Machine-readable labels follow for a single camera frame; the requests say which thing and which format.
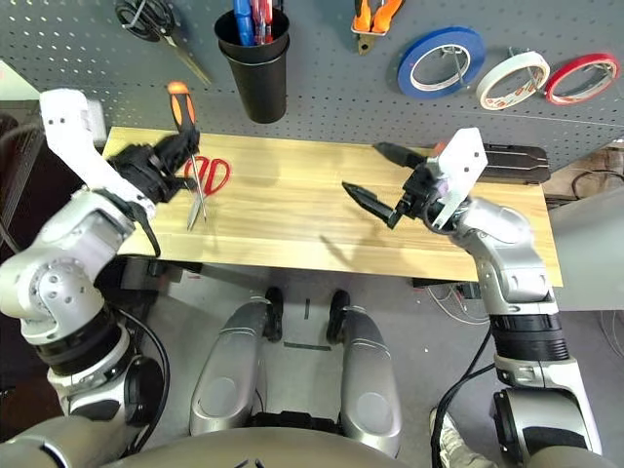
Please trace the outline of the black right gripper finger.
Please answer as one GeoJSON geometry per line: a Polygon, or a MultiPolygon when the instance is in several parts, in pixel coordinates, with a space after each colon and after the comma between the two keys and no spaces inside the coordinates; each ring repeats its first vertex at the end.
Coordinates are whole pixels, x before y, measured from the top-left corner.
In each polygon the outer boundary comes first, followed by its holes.
{"type": "Polygon", "coordinates": [[[425,156],[395,143],[378,142],[372,147],[388,161],[400,167],[415,169],[427,161],[425,156]]]}
{"type": "Polygon", "coordinates": [[[401,214],[390,206],[380,202],[377,196],[366,188],[342,181],[342,187],[347,194],[365,211],[381,219],[389,228],[394,228],[401,218],[401,214]]]}

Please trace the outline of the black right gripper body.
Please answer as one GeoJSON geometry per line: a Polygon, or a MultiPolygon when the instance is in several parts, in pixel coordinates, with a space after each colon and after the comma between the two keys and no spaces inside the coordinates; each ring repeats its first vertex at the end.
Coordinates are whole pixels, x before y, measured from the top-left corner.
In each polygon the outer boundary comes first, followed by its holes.
{"type": "Polygon", "coordinates": [[[440,208],[435,208],[435,204],[442,197],[440,183],[425,163],[406,164],[406,167],[411,169],[411,174],[403,185],[404,194],[399,201],[399,214],[433,222],[440,212],[440,208]]]}

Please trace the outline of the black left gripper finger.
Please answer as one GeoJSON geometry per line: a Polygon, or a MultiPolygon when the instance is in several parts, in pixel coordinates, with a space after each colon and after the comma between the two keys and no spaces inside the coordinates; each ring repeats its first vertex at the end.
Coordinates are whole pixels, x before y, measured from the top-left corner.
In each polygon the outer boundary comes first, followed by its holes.
{"type": "Polygon", "coordinates": [[[198,184],[194,178],[177,175],[166,175],[165,184],[171,193],[177,193],[182,189],[194,192],[198,188],[198,184]]]}
{"type": "Polygon", "coordinates": [[[155,156],[164,171],[178,171],[199,151],[200,133],[186,130],[166,136],[154,146],[155,156]]]}

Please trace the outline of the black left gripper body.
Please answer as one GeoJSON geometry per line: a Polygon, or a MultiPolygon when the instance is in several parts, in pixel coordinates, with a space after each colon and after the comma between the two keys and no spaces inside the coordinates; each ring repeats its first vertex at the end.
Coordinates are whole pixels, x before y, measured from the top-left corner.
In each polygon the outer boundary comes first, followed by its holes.
{"type": "Polygon", "coordinates": [[[135,186],[155,204],[168,201],[166,177],[154,164],[155,153],[150,145],[130,144],[107,159],[122,178],[135,186]]]}

